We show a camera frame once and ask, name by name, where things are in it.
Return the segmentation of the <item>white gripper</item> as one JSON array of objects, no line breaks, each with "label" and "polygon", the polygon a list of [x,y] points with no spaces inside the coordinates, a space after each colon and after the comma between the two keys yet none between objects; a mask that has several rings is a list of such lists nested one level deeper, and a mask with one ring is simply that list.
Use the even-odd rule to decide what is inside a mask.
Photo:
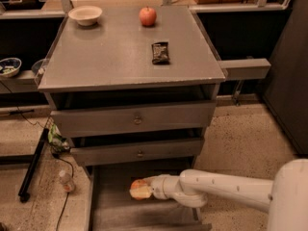
[{"label": "white gripper", "polygon": [[157,199],[167,200],[167,196],[164,190],[164,184],[166,179],[167,175],[165,174],[143,178],[145,182],[150,183],[151,190],[148,187],[139,187],[131,189],[130,194],[133,198],[137,200],[147,199],[152,194]]}]

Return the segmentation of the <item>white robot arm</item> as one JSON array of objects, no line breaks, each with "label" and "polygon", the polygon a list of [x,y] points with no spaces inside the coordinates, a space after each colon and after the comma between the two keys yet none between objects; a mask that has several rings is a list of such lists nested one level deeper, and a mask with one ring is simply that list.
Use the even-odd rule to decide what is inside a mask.
[{"label": "white robot arm", "polygon": [[269,215],[267,231],[308,231],[308,160],[288,162],[272,180],[186,169],[138,179],[130,194],[137,200],[154,196],[199,208],[214,194]]}]

